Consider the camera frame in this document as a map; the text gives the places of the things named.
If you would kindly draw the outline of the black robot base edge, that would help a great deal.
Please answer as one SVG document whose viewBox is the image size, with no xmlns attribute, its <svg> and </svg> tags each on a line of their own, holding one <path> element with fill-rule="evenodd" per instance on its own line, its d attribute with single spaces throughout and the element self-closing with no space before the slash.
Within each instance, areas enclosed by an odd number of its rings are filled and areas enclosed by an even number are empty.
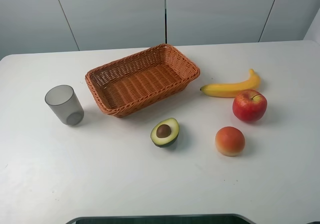
<svg viewBox="0 0 320 224">
<path fill-rule="evenodd" d="M 253 223 L 238 214 L 77 217 L 68 223 Z"/>
</svg>

